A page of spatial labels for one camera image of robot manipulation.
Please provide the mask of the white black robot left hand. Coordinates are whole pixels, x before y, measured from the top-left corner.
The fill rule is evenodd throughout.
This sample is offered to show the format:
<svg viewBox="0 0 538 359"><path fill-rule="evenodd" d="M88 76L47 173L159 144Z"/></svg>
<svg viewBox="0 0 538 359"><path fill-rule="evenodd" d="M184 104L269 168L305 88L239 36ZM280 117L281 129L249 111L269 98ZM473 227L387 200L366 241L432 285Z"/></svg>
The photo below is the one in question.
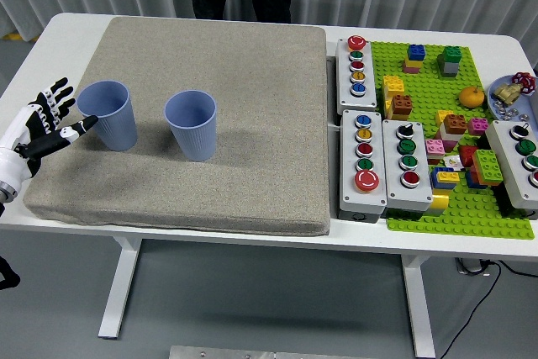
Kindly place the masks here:
<svg viewBox="0 0 538 359"><path fill-rule="evenodd" d="M1 202L13 201L24 181L34 177L41 159L64 149L97 122L91 115L66 127L61 121L75 104L73 87L63 77L23 106L1 137Z"/></svg>

